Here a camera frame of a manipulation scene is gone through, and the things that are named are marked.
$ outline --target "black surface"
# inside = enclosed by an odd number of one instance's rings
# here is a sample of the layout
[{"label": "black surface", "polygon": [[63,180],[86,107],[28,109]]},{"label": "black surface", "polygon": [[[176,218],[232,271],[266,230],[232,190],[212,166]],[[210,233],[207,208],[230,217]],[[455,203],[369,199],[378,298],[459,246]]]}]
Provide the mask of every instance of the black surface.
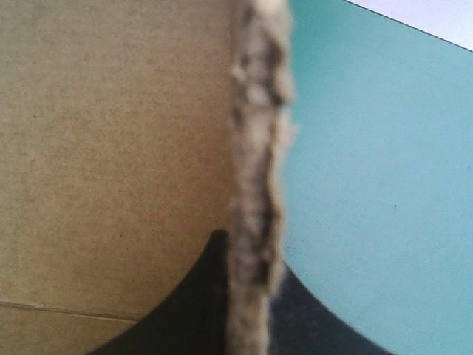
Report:
[{"label": "black surface", "polygon": [[[192,270],[156,309],[90,355],[223,355],[227,238],[215,231]],[[272,309],[272,355],[388,354],[330,313],[290,269]]]}]

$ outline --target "teal surface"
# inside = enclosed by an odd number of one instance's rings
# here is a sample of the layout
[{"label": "teal surface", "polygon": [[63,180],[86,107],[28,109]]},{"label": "teal surface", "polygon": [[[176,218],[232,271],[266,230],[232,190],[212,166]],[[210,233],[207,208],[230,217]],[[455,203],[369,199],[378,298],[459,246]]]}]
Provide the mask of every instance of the teal surface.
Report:
[{"label": "teal surface", "polygon": [[291,4],[287,261],[393,353],[473,354],[473,53],[342,0]]}]

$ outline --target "white surface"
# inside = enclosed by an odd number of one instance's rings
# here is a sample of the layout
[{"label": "white surface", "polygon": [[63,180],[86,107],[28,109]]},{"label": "white surface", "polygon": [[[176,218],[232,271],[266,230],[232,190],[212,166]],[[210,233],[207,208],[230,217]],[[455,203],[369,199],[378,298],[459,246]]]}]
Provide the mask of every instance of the white surface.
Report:
[{"label": "white surface", "polygon": [[473,50],[473,0],[349,0]]}]

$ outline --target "cardboard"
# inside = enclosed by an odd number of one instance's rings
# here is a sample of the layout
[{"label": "cardboard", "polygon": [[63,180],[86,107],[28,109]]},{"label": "cardboard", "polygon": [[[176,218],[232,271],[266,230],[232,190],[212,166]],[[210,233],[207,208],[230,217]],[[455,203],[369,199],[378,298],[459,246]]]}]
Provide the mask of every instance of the cardboard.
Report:
[{"label": "cardboard", "polygon": [[104,341],[54,313],[138,320],[228,228],[229,7],[0,1],[3,354]]},{"label": "cardboard", "polygon": [[126,330],[130,322],[0,307],[0,354],[77,354]]}]

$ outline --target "black curved shape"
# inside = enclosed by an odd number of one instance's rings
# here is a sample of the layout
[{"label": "black curved shape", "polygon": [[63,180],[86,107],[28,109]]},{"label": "black curved shape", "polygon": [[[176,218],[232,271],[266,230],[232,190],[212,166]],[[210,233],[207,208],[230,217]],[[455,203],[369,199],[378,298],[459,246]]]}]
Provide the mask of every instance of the black curved shape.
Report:
[{"label": "black curved shape", "polygon": [[[225,231],[215,231],[176,289],[90,355],[223,355],[228,298]],[[272,355],[387,355],[330,313],[287,268],[273,301]]]}]

